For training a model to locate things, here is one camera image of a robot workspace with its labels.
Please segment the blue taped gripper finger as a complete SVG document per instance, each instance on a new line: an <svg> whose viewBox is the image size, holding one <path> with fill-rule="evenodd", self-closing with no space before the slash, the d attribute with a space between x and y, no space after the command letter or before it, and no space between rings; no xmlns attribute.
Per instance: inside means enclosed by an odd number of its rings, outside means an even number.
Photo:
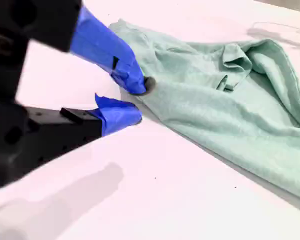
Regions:
<svg viewBox="0 0 300 240"><path fill-rule="evenodd" d="M133 103L98 95L95 103L90 110L28 108L27 163L40 166L142 121Z"/></svg>
<svg viewBox="0 0 300 240"><path fill-rule="evenodd" d="M132 95L145 95L155 84L128 44L80 0L14 0L11 17L28 39L98 65Z"/></svg>

